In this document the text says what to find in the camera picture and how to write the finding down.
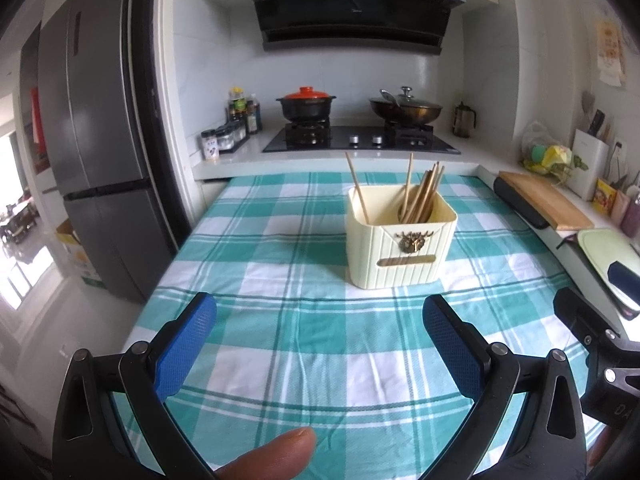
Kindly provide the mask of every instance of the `gray refrigerator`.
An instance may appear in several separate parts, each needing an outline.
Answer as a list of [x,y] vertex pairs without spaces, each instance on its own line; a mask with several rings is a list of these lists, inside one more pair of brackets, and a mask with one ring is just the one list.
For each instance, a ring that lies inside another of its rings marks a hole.
[[47,155],[113,294],[143,303],[190,230],[157,113],[153,0],[67,0],[40,31]]

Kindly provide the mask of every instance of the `green and white checkered tablecloth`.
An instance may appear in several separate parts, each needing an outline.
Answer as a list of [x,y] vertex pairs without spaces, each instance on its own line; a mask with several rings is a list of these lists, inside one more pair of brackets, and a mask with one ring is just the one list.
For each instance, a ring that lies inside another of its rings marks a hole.
[[[362,184],[403,184],[405,177],[358,175]],[[571,281],[482,181],[443,180],[440,192],[458,213],[458,227],[440,279],[383,290],[361,290],[348,279],[344,216],[352,185],[348,173],[233,179],[130,335],[129,342],[150,340],[198,291],[216,298],[217,325],[184,387],[167,400],[213,467],[309,425],[318,448],[300,478],[419,476],[471,407],[422,325],[430,294],[442,294],[489,342],[513,352],[564,349],[584,391],[586,352],[552,307]],[[482,468],[500,457],[522,397],[514,398]],[[124,424],[142,462],[152,465],[124,402],[118,398]],[[586,428],[591,441],[600,425],[587,419]]]

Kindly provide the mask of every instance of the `gas stove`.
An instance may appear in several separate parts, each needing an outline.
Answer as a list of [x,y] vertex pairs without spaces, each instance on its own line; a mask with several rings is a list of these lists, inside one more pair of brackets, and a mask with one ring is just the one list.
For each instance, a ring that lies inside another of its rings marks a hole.
[[432,126],[331,126],[329,121],[289,123],[263,152],[304,150],[401,150],[460,154],[454,147],[436,137]]

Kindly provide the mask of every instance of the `wooden chopstick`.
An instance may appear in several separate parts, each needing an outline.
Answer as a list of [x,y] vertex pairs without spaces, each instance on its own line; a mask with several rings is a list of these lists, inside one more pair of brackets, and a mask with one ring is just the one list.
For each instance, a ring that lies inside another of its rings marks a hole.
[[406,172],[406,185],[404,186],[404,203],[402,204],[402,212],[400,217],[404,217],[406,208],[409,205],[409,186],[411,185],[411,171],[414,168],[414,152],[409,155],[409,171]]
[[433,165],[433,169],[431,170],[429,181],[427,182],[427,186],[424,189],[424,195],[422,197],[422,201],[420,202],[420,207],[418,208],[416,215],[413,217],[413,222],[409,222],[409,223],[414,223],[414,224],[420,223],[420,218],[422,218],[422,212],[424,211],[425,206],[431,200],[431,188],[433,187],[434,182],[438,178],[439,169],[440,169],[440,163],[437,162],[436,164]]
[[358,183],[358,178],[356,177],[356,170],[353,169],[353,163],[351,161],[351,157],[349,156],[349,152],[344,152],[344,154],[347,156],[347,162],[349,163],[351,176],[353,177],[353,183],[355,184],[356,191],[358,192],[358,196],[360,197],[360,205],[362,206],[364,219],[367,222],[367,225],[371,225],[371,222],[369,221],[369,215],[367,214],[367,207],[364,205],[364,197],[362,196],[362,190],[360,189],[360,184]]
[[429,179],[429,171],[425,171],[424,175],[422,176],[422,181],[420,182],[420,186],[418,187],[414,199],[411,202],[411,205],[409,206],[409,209],[407,210],[406,213],[404,213],[404,216],[402,217],[402,221],[400,222],[401,224],[407,224],[409,221],[409,218],[411,218],[414,214],[415,208],[418,205],[418,200],[420,199],[420,196],[422,195],[422,192],[424,191],[424,186],[427,183],[427,180]]
[[438,188],[440,187],[440,183],[442,182],[443,175],[444,175],[444,166],[442,166],[440,168],[440,171],[438,172],[438,176],[436,178],[435,184],[433,186],[433,190],[431,192],[431,196],[429,198],[429,205],[427,206],[427,211],[425,212],[424,218],[421,219],[420,223],[428,222],[429,218],[431,217],[431,213],[433,212],[433,201],[436,199],[436,194],[438,192]]

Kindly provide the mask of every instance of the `refrigerator handle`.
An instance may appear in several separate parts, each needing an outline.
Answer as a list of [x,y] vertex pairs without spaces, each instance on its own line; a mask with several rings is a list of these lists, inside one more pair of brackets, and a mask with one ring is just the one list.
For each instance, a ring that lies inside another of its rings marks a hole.
[[80,17],[82,16],[82,11],[79,10],[76,14],[76,22],[74,24],[74,56],[78,55],[78,48],[80,43]]

